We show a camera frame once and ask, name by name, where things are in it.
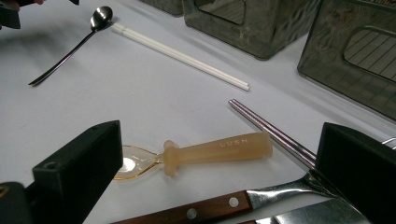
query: white chopstick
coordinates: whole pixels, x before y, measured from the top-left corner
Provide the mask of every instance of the white chopstick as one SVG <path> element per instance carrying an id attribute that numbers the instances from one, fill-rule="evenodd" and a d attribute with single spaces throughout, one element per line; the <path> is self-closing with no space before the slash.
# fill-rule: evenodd
<path id="1" fill-rule="evenodd" d="M 138 32 L 129 29 L 123 25 L 120 25 L 118 23 L 114 23 L 112 26 L 112 31 L 119 34 L 119 35 L 123 35 L 125 37 L 128 37 L 140 44 L 143 44 L 151 49 L 155 49 L 165 55 L 168 55 L 174 59 L 177 59 L 183 63 L 186 63 L 192 67 L 198 68 L 206 73 L 208 73 L 209 75 L 212 75 L 214 77 L 217 77 L 223 81 L 226 81 L 228 83 L 231 83 L 233 85 L 235 85 L 236 87 L 239 87 L 245 91 L 249 90 L 249 85 L 244 82 L 239 80 L 236 77 L 232 77 L 224 72 L 221 72 L 220 70 L 207 65 L 205 63 L 202 63 L 196 59 L 193 59 L 192 57 L 183 54 L 175 49 L 171 49 L 167 46 L 165 46 L 164 44 L 161 44 L 153 39 L 148 38 L 147 36 L 141 35 Z"/>

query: silver spoon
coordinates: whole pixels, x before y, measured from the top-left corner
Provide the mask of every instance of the silver spoon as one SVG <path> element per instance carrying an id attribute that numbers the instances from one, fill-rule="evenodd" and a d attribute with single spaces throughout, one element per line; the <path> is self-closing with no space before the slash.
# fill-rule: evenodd
<path id="1" fill-rule="evenodd" d="M 73 48 L 64 58 L 62 58 L 58 63 L 53 65 L 46 73 L 36 78 L 33 82 L 29 83 L 31 86 L 35 86 L 42 81 L 44 81 L 47 77 L 49 77 L 52 73 L 56 71 L 64 62 L 67 61 L 91 36 L 96 34 L 99 31 L 102 31 L 108 27 L 111 23 L 111 19 L 113 18 L 113 10 L 110 7 L 99 7 L 93 12 L 91 18 L 91 30 L 92 32 L 88 34 L 75 48 Z"/>

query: white surface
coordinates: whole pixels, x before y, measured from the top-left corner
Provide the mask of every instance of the white surface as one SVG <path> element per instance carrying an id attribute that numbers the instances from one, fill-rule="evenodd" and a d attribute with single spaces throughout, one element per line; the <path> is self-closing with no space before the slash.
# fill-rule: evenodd
<path id="1" fill-rule="evenodd" d="M 193 30 L 136 0 L 46 1 L 23 7 L 21 30 L 0 31 L 0 182 L 33 182 L 31 169 L 91 126 L 119 119 L 122 142 L 162 152 L 254 132 L 228 105 L 237 99 L 303 146 L 317 151 L 324 122 L 385 140 L 388 122 L 297 73 L 306 37 L 267 62 Z M 90 30 L 97 7 L 113 8 L 115 21 L 250 84 L 243 91 L 155 50 L 116 35 L 93 36 L 39 86 L 28 83 L 70 51 Z M 175 178 L 160 169 L 135 180 L 113 181 L 86 223 L 109 223 L 241 189 L 282 184 L 303 170 L 277 149 L 270 159 L 186 165 Z M 319 202 L 299 196 L 223 223 L 263 218 Z"/>

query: gray container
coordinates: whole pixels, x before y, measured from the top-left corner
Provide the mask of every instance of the gray container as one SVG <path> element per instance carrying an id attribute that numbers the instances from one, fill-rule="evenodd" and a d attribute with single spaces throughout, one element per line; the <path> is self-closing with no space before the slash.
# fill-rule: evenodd
<path id="1" fill-rule="evenodd" d="M 156 7 L 162 11 L 165 11 L 175 17 L 183 15 L 183 3 L 182 0 L 140 0 L 146 4 Z"/>
<path id="2" fill-rule="evenodd" d="M 322 0 L 298 70 L 396 120 L 396 1 Z"/>
<path id="3" fill-rule="evenodd" d="M 184 20 L 259 60 L 306 34 L 319 0 L 183 0 Z"/>

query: spoon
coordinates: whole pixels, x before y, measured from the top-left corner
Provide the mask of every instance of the spoon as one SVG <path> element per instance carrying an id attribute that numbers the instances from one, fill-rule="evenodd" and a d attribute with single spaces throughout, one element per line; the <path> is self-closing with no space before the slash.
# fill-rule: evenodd
<path id="1" fill-rule="evenodd" d="M 88 39 L 90 39 L 94 34 L 99 31 L 105 30 L 113 18 L 113 10 L 110 7 L 99 7 L 93 12 L 91 17 L 91 33 L 88 34 L 75 48 L 73 48 L 64 58 L 62 58 L 58 63 L 53 65 L 46 73 L 36 78 L 33 82 L 29 83 L 31 86 L 35 86 L 52 73 L 54 73 L 64 62 L 67 61 Z"/>
<path id="2" fill-rule="evenodd" d="M 141 147 L 122 146 L 123 165 L 114 179 L 135 178 L 160 163 L 164 164 L 165 174 L 173 176 L 177 167 L 185 163 L 243 161 L 272 156 L 272 143 L 267 131 L 184 148 L 179 148 L 173 141 L 168 140 L 163 147 L 163 154 L 155 154 Z"/>

